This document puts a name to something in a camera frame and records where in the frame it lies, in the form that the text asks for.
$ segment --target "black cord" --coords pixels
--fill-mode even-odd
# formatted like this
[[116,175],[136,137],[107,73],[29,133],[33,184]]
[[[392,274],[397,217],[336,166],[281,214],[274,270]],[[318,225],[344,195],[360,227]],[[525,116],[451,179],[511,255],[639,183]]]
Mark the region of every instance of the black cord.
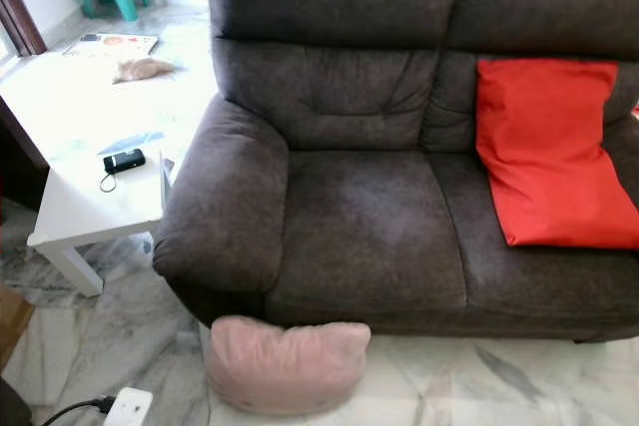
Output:
[[59,411],[51,416],[42,426],[49,426],[63,414],[67,414],[73,409],[82,408],[84,406],[95,406],[100,410],[102,414],[109,414],[109,411],[111,411],[111,407],[113,406],[115,400],[115,396],[104,396],[102,398],[95,398],[89,401],[82,401],[80,403],[72,404],[71,406],[64,408],[62,411]]
[[[104,183],[104,180],[106,180],[108,177],[113,177],[113,186],[112,186],[109,190],[106,190],[106,189],[103,187],[103,185],[102,185],[102,184]],[[101,190],[102,192],[104,192],[105,194],[109,194],[110,192],[112,192],[113,190],[115,190],[115,189],[116,189],[116,186],[117,186],[117,185],[116,185],[116,176],[115,176],[114,174],[106,174],[106,175],[104,176],[104,178],[100,180],[100,190]]]

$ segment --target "dark gray sofa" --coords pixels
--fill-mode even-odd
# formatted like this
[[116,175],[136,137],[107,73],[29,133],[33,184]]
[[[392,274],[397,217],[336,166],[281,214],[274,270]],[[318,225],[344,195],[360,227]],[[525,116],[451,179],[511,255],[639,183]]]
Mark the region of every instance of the dark gray sofa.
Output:
[[473,114],[479,58],[619,61],[604,148],[639,205],[639,0],[211,10],[220,95],[154,256],[200,321],[578,341],[639,332],[636,251],[506,245]]

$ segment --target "door frame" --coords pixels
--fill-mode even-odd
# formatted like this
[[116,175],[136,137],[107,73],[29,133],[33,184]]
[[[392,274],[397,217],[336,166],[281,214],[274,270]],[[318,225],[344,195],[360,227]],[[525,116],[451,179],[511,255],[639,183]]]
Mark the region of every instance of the door frame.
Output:
[[38,55],[47,46],[22,0],[0,0],[0,23],[19,56]]
[[0,67],[2,67],[6,62],[11,60],[18,53],[16,51],[15,45],[13,45],[11,37],[9,37],[9,33],[2,26],[2,24],[0,24],[0,44],[2,45],[0,48],[7,51],[6,55],[0,56]]

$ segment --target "sofa seat cushion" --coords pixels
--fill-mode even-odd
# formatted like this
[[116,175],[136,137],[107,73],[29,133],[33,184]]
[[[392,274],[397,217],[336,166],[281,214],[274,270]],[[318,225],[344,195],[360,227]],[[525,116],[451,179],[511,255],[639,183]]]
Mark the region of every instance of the sofa seat cushion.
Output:
[[465,305],[452,222],[420,152],[292,153],[283,255],[269,320],[375,323]]
[[463,258],[470,310],[543,318],[539,327],[605,327],[639,315],[639,254],[506,244],[477,155],[432,154]]

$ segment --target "sofa armrest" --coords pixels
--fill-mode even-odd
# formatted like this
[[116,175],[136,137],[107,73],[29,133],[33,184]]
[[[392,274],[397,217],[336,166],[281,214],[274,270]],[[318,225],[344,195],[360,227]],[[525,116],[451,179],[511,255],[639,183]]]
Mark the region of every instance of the sofa armrest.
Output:
[[615,166],[619,182],[639,209],[639,121],[630,115],[606,125],[603,148]]
[[289,148],[265,120],[217,96],[186,154],[154,235],[171,283],[265,291],[282,256]]

